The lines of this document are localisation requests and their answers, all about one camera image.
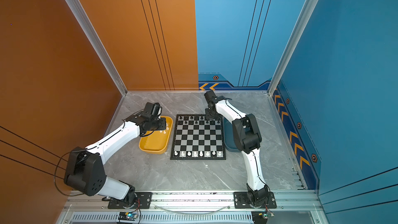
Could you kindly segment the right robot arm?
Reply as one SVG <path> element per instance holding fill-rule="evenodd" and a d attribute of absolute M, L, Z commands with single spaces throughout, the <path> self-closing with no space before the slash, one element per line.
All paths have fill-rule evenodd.
<path fill-rule="evenodd" d="M 265 204 L 270 196 L 269 186 L 263 177 L 260 163 L 261 132 L 257 119 L 230 103 L 230 99 L 217 96 L 212 90 L 204 94 L 208 108 L 206 118 L 216 119 L 222 116 L 232 125 L 233 140 L 236 148 L 242 153 L 247 171 L 247 197 L 254 208 Z"/>

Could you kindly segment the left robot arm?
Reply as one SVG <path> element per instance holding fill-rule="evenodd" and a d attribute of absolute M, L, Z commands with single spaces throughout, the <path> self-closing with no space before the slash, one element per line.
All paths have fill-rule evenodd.
<path fill-rule="evenodd" d="M 69 153 L 64 183 L 87 196 L 100 195 L 119 200 L 127 206 L 136 202 L 135 187 L 108 177 L 104 164 L 128 142 L 166 129 L 159 103 L 146 103 L 143 110 L 123 120 L 115 131 L 86 148 Z"/>

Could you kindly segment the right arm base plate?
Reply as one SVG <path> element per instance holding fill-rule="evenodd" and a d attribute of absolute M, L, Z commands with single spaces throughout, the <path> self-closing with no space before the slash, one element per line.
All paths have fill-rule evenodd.
<path fill-rule="evenodd" d="M 249 196 L 249 192 L 233 192 L 234 206 L 237 209 L 244 208 L 268 208 L 276 209 L 277 203 L 273 192 L 268 192 L 264 197 L 256 199 L 255 196 Z"/>

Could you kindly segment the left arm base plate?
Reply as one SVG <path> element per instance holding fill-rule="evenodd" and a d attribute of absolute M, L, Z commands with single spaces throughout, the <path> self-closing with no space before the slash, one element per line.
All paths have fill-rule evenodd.
<path fill-rule="evenodd" d="M 123 200 L 111 198 L 109 209 L 149 209 L 152 201 L 152 192 L 134 192 L 128 194 Z"/>

